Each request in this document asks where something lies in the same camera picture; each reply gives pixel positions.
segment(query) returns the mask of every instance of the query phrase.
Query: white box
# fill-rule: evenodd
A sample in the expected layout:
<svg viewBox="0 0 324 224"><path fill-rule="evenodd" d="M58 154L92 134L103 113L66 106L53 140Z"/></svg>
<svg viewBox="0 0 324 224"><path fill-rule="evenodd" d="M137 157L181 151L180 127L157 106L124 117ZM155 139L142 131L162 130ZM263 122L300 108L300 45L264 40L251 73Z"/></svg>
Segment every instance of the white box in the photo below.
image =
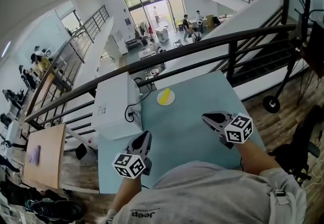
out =
<svg viewBox="0 0 324 224"><path fill-rule="evenodd" d="M252 118L239 113L225 129L227 142L244 143L253 132Z"/></svg>
<svg viewBox="0 0 324 224"><path fill-rule="evenodd" d="M130 106L126 113L134 121L127 122L125 110L140 100L140 90L128 73L123 73L98 84L91 127L109 140L120 139L142 132L141 104Z"/></svg>
<svg viewBox="0 0 324 224"><path fill-rule="evenodd" d="M120 176L132 179L138 177L146 168L141 156L124 153L116 155L112 166Z"/></svg>

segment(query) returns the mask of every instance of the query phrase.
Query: purple object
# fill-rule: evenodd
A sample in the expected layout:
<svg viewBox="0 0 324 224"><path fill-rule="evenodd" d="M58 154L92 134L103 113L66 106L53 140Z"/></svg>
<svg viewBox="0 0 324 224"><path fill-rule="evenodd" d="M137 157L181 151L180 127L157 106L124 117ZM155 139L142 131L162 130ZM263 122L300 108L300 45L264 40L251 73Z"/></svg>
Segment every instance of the purple object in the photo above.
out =
<svg viewBox="0 0 324 224"><path fill-rule="evenodd" d="M40 152L41 152L41 147L40 147L40 145L37 145L37 147L34 148L30 153L29 163L32 163L34 165L38 165Z"/></svg>

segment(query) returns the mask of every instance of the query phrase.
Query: white printer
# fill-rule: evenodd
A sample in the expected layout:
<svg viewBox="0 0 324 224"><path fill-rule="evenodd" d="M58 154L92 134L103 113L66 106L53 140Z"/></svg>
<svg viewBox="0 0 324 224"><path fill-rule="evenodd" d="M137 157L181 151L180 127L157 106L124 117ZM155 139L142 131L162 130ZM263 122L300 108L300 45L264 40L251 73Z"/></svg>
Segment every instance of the white printer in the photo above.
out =
<svg viewBox="0 0 324 224"><path fill-rule="evenodd" d="M128 105L139 101L140 90L127 72L99 83L91 127L109 140L141 133L141 104L129 106L125 114Z"/></svg>

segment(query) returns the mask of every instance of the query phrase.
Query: white cable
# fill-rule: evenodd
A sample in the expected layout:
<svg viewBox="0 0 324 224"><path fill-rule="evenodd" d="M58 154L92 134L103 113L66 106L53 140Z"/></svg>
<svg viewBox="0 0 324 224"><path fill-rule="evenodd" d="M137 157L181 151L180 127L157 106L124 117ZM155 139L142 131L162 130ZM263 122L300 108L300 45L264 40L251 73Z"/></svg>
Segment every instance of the white cable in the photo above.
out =
<svg viewBox="0 0 324 224"><path fill-rule="evenodd" d="M314 168L316 168L318 166L318 164L320 164L322 161L324 161L324 159L320 160L316 165L314 165L313 169L312 169L312 174L314 177L316 178L320 178L320 182L319 183L311 183L309 186L307 186L306 188L302 185L302 188L304 190L310 188L312 185L320 185L323 182L323 177L322 176L317 176L316 174L314 174Z"/></svg>

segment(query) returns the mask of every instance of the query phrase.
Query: white chair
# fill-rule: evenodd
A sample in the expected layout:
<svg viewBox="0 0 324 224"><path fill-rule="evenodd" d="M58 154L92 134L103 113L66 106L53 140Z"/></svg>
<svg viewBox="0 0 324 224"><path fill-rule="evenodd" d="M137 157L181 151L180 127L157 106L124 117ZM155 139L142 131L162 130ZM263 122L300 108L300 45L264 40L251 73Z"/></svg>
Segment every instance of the white chair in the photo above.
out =
<svg viewBox="0 0 324 224"><path fill-rule="evenodd" d="M179 47L179 46L181 46L182 45L182 43L181 43L181 40L180 39L178 39L177 41L175 41L174 43L173 43L173 46L176 46L176 47Z"/></svg>

